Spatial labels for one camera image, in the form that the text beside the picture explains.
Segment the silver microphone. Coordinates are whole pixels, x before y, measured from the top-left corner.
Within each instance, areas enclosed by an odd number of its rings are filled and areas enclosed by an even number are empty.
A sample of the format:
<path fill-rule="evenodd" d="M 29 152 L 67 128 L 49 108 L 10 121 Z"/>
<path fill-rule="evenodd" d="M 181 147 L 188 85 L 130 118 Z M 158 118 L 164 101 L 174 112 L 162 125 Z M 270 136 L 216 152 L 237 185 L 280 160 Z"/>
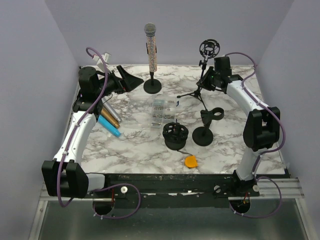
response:
<path fill-rule="evenodd" d="M 120 124 L 122 123 L 122 118 L 120 115 L 116 112 L 116 110 L 112 107 L 112 105 L 109 103 L 109 98 L 107 99 L 106 97 L 102 98 L 102 103 L 106 110 L 112 115 L 112 117 Z"/>

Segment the black tripod shock mount stand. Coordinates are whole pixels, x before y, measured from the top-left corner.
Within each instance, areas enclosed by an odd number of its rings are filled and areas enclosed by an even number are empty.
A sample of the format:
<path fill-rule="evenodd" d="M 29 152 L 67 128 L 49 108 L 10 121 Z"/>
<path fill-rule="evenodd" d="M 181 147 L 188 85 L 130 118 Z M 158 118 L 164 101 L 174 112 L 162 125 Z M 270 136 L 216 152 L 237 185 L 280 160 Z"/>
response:
<path fill-rule="evenodd" d="M 203 57 L 203 60 L 199 61 L 199 66 L 201 67 L 201 75 L 200 79 L 196 83 L 197 89 L 191 93 L 186 93 L 183 95 L 178 95 L 176 98 L 180 99 L 182 97 L 191 96 L 197 100 L 199 100 L 203 106 L 204 109 L 207 110 L 207 107 L 205 105 L 205 102 L 203 101 L 203 98 L 201 96 L 201 90 L 205 88 L 206 80 L 205 80 L 205 70 L 207 68 L 207 63 L 209 59 L 213 59 L 216 57 L 220 52 L 220 44 L 215 39 L 207 39 L 204 40 L 200 46 L 199 46 L 199 53 Z"/>

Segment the gold microphone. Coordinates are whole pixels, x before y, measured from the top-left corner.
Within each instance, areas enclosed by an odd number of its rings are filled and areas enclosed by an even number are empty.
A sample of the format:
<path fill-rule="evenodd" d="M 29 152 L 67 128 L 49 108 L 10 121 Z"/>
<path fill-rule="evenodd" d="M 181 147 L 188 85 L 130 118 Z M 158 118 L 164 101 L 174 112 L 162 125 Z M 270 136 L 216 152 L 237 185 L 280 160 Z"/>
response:
<path fill-rule="evenodd" d="M 110 114 L 108 110 L 106 110 L 104 107 L 101 110 L 100 113 L 101 116 L 103 116 L 110 124 L 112 124 L 116 129 L 120 128 L 120 124 L 117 122 L 117 120 Z"/>

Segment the blue microphone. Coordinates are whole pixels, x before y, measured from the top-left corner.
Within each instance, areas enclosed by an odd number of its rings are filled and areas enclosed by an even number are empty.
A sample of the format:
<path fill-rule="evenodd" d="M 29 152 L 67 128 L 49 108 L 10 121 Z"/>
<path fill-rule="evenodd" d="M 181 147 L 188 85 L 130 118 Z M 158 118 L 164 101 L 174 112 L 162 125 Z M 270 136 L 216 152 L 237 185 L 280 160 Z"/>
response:
<path fill-rule="evenodd" d="M 108 130 L 112 135 L 120 137 L 121 133 L 115 128 L 108 120 L 106 120 L 102 115 L 98 118 L 98 123 L 102 125 L 106 130 Z"/>

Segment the shock mount round base stand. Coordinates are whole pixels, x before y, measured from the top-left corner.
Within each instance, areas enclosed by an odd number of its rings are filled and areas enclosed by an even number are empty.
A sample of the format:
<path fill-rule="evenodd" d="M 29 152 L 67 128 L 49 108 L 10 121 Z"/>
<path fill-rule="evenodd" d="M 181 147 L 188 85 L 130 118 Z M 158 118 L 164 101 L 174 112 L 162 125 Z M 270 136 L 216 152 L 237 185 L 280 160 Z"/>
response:
<path fill-rule="evenodd" d="M 173 151 L 181 150 L 188 139 L 189 130 L 178 122 L 170 122 L 164 125 L 162 136 L 165 145 Z"/>

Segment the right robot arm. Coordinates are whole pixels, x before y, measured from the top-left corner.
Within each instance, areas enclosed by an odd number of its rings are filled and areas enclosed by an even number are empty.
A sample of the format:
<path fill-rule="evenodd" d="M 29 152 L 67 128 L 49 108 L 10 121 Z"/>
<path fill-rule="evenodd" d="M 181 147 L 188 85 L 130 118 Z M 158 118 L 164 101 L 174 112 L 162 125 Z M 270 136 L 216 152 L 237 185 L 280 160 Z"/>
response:
<path fill-rule="evenodd" d="M 241 196 L 248 190 L 246 181 L 255 178 L 261 155 L 273 152 L 272 147 L 279 141 L 280 110 L 260 101 L 247 88 L 241 76 L 232 74 L 228 56 L 214 58 L 214 66 L 208 69 L 197 84 L 208 91 L 221 90 L 238 104 L 247 117 L 242 134 L 246 148 L 235 170 L 238 179 L 230 183 L 230 191 Z"/>

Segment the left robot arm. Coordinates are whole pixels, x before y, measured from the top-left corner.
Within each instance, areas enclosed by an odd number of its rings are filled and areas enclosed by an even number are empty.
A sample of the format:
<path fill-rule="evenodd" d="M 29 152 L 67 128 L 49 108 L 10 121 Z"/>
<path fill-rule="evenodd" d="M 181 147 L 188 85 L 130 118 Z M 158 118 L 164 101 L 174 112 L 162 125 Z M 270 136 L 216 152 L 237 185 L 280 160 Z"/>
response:
<path fill-rule="evenodd" d="M 88 137 L 96 125 L 103 102 L 99 96 L 131 92 L 143 84 L 143 79 L 117 67 L 120 76 L 111 71 L 103 73 L 92 66 L 78 72 L 80 86 L 72 107 L 72 119 L 66 137 L 52 160 L 43 162 L 41 171 L 47 193 L 51 197 L 84 198 L 94 191 L 104 198 L 110 194 L 111 185 L 102 173 L 86 173 L 81 167 L 82 155 Z"/>

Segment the round base stand, glitter mic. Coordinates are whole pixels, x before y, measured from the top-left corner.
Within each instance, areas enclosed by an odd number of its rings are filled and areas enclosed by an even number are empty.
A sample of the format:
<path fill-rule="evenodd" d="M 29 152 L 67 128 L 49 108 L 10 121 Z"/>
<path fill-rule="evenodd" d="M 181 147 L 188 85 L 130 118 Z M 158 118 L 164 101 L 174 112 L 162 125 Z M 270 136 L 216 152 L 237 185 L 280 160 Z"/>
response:
<path fill-rule="evenodd" d="M 149 69 L 149 76 L 150 78 L 144 82 L 143 89 L 148 94 L 157 94 L 162 89 L 162 84 L 158 79 L 155 79 L 155 73 L 150 72 Z"/>

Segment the glitter microphone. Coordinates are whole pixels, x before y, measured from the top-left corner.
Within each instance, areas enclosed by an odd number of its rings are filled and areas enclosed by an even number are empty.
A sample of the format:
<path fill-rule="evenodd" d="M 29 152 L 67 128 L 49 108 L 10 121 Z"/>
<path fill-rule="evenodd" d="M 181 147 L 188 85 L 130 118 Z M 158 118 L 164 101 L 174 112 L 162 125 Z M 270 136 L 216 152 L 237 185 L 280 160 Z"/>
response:
<path fill-rule="evenodd" d="M 157 46 L 156 46 L 156 26 L 149 22 L 144 26 L 146 34 L 146 46 L 148 54 L 149 71 L 155 73 L 158 69 L 157 63 Z"/>

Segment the clear screw organizer box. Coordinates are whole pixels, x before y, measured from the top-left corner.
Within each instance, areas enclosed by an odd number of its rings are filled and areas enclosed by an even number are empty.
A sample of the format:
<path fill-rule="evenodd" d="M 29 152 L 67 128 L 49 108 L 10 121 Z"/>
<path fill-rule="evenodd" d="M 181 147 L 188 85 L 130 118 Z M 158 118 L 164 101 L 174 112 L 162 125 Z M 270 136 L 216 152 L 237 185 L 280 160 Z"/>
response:
<path fill-rule="evenodd" d="M 150 104 L 151 128 L 161 128 L 164 125 L 176 122 L 177 108 L 180 105 L 176 97 L 157 97 Z"/>

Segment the orange tape measure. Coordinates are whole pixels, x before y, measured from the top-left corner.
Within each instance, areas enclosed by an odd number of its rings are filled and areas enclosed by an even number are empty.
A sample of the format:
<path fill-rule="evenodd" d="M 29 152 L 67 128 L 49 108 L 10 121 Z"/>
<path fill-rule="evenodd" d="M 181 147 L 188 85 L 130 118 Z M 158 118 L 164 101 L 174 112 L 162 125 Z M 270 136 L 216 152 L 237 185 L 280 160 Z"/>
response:
<path fill-rule="evenodd" d="M 184 164 L 190 169 L 198 167 L 198 162 L 194 155 L 187 156 L 184 160 Z"/>

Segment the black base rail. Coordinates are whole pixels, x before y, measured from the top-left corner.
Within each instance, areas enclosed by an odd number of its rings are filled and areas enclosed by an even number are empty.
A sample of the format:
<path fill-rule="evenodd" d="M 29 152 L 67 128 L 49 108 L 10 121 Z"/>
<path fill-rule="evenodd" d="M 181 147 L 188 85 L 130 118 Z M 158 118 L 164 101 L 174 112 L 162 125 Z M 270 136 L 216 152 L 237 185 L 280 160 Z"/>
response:
<path fill-rule="evenodd" d="M 92 199 L 99 210 L 140 208 L 227 208 L 250 200 L 302 198 L 300 182 L 284 175 L 240 180 L 233 174 L 63 174 L 61 194 Z"/>

